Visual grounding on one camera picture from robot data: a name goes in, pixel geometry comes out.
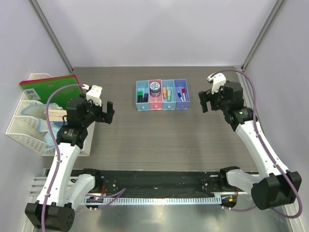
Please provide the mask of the purple plastic bin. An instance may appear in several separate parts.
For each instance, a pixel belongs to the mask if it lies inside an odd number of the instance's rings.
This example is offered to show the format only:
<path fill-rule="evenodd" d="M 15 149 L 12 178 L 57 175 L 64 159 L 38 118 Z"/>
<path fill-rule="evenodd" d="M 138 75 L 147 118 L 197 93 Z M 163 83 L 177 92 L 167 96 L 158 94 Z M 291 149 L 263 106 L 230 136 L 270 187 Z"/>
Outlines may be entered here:
<path fill-rule="evenodd" d="M 189 91 L 188 91 L 188 85 L 186 79 L 174 79 L 174 85 L 175 85 L 175 94 L 176 94 L 176 110 L 186 110 L 190 106 L 190 97 L 189 97 Z M 186 95 L 186 101 L 181 101 L 178 97 L 178 92 L 181 93 L 182 98 L 182 88 L 185 88 L 185 95 Z"/>

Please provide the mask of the red white marker pen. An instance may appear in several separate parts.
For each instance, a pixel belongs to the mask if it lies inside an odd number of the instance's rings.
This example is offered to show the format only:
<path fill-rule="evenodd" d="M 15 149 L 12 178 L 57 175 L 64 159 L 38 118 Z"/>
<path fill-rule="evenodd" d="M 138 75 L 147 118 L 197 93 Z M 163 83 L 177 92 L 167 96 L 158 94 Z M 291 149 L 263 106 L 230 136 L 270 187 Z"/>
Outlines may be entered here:
<path fill-rule="evenodd" d="M 186 101 L 185 88 L 182 88 L 183 100 Z"/>

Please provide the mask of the light green correction tape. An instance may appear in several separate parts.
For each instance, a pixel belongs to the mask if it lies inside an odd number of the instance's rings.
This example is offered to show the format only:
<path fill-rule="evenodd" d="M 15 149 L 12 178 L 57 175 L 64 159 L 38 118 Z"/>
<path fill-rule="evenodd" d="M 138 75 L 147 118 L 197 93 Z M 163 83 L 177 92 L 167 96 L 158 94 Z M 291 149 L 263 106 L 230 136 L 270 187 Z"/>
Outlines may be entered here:
<path fill-rule="evenodd" d="M 167 90 L 167 101 L 170 102 L 172 100 L 172 90 L 168 89 Z"/>

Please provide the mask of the blue plastic bin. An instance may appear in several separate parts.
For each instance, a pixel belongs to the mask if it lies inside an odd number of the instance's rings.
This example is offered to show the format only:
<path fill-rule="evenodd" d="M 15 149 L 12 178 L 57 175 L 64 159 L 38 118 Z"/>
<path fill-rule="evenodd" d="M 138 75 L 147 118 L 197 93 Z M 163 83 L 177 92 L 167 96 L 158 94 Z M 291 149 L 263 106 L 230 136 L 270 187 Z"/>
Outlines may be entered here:
<path fill-rule="evenodd" d="M 163 110 L 175 110 L 176 108 L 176 94 L 175 94 L 175 85 L 174 80 L 162 80 L 162 88 L 166 87 L 167 90 L 172 90 L 172 100 L 170 102 L 166 99 L 163 99 Z"/>

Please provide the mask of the green black highlighter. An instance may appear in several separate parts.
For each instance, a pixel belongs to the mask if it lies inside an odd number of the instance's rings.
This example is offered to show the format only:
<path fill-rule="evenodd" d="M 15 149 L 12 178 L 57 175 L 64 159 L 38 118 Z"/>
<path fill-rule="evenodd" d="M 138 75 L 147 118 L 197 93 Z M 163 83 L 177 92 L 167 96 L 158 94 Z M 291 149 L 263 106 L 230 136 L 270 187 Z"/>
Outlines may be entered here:
<path fill-rule="evenodd" d="M 143 102 L 143 91 L 139 90 L 137 94 L 137 103 Z"/>

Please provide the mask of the orange small stationery item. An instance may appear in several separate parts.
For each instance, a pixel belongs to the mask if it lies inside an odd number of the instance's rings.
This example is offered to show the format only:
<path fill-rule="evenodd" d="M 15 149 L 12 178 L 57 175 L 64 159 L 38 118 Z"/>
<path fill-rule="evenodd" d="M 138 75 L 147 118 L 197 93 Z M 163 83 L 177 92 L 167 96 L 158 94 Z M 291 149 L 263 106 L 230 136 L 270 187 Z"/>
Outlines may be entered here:
<path fill-rule="evenodd" d="M 166 87 L 162 88 L 162 93 L 163 93 L 163 99 L 166 99 L 167 98 L 167 88 Z"/>

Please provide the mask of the light blue end bin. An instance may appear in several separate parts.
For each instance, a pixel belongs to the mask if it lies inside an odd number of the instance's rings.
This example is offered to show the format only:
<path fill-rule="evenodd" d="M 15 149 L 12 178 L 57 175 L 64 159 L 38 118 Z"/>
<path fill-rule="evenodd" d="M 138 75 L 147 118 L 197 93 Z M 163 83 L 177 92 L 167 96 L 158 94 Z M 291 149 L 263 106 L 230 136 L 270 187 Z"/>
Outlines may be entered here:
<path fill-rule="evenodd" d="M 136 82 L 136 107 L 138 111 L 150 111 L 149 80 Z"/>

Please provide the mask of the purple black highlighter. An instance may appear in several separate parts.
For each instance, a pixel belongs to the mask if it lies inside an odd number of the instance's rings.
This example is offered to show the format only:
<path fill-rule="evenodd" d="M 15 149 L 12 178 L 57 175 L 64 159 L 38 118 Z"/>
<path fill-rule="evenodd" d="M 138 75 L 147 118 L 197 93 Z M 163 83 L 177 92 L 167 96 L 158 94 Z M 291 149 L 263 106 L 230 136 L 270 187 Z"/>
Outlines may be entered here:
<path fill-rule="evenodd" d="M 149 94 L 145 93 L 143 96 L 143 102 L 148 102 L 148 97 L 149 97 Z"/>

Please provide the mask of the pink plastic bin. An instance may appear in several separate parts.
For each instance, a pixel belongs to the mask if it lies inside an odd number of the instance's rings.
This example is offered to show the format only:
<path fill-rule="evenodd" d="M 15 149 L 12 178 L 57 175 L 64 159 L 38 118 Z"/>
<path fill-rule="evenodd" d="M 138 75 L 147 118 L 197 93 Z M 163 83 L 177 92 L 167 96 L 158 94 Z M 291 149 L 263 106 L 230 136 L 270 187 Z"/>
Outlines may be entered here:
<path fill-rule="evenodd" d="M 149 81 L 149 84 L 153 81 L 158 81 L 162 85 L 161 79 L 153 79 Z M 150 109 L 151 110 L 162 110 L 163 109 L 163 97 L 162 97 L 162 91 L 161 95 L 159 97 L 152 97 L 149 93 L 149 103 L 150 103 Z"/>

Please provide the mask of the blue slime jar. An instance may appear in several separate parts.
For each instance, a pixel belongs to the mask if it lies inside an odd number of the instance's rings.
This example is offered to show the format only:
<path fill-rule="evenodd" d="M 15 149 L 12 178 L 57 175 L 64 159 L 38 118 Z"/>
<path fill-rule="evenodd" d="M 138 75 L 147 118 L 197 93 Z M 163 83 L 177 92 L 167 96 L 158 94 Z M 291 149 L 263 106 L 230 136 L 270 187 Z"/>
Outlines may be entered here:
<path fill-rule="evenodd" d="M 150 95 L 154 98 L 161 95 L 161 84 L 158 81 L 153 81 L 149 84 Z"/>

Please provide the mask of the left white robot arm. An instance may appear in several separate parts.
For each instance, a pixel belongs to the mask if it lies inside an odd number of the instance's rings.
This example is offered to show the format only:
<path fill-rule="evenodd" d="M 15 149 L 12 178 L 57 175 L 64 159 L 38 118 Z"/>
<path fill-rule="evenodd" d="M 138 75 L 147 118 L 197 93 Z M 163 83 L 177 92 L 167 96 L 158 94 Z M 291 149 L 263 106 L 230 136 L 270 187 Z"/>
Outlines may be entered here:
<path fill-rule="evenodd" d="M 102 105 L 83 97 L 68 102 L 64 123 L 57 132 L 56 151 L 48 177 L 37 200 L 25 208 L 26 216 L 36 229 L 68 232 L 86 194 L 102 189 L 103 180 L 96 169 L 83 169 L 70 188 L 68 182 L 88 136 L 87 128 L 94 122 L 111 124 L 114 113 L 111 101 L 107 102 L 106 112 Z"/>

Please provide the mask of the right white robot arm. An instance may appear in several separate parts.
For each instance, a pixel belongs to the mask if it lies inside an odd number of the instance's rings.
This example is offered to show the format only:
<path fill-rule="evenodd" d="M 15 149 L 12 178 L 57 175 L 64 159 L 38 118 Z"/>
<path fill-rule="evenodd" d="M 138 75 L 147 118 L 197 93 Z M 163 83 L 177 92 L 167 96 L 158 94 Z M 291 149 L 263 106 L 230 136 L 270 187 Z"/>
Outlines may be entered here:
<path fill-rule="evenodd" d="M 225 121 L 246 145 L 259 173 L 253 176 L 237 166 L 222 168 L 218 178 L 220 189 L 228 191 L 237 187 L 250 194 L 260 210 L 294 203 L 301 176 L 290 172 L 271 148 L 253 109 L 244 105 L 240 83 L 227 82 L 217 92 L 209 89 L 198 96 L 204 113 L 208 103 L 213 111 L 223 112 Z"/>

